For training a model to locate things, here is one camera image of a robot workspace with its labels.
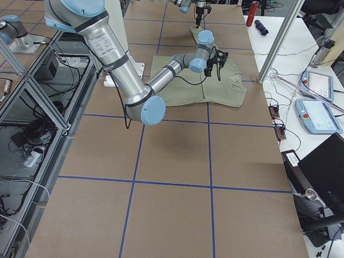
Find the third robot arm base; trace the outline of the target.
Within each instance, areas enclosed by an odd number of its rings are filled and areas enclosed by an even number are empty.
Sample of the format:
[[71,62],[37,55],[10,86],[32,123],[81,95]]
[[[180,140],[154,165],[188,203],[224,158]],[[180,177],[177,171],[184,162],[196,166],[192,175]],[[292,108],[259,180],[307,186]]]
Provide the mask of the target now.
[[1,17],[1,40],[16,54],[33,54],[46,37],[31,35],[16,15]]

